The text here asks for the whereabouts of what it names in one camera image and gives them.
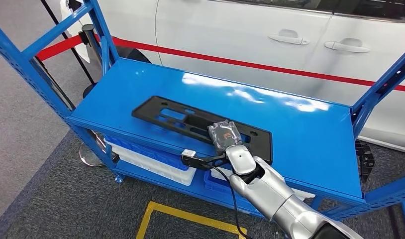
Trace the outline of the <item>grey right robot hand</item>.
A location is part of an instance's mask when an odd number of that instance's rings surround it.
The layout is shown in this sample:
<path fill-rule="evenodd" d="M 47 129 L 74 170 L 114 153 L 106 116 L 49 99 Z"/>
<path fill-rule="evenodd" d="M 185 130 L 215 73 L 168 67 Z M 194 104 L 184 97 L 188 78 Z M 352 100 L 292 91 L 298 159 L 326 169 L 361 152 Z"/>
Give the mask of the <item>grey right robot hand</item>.
<path fill-rule="evenodd" d="M 207 127 L 207 131 L 217 155 L 225 153 L 231 146 L 242 144 L 241 135 L 233 121 L 226 119 L 224 121 L 215 122 Z"/>

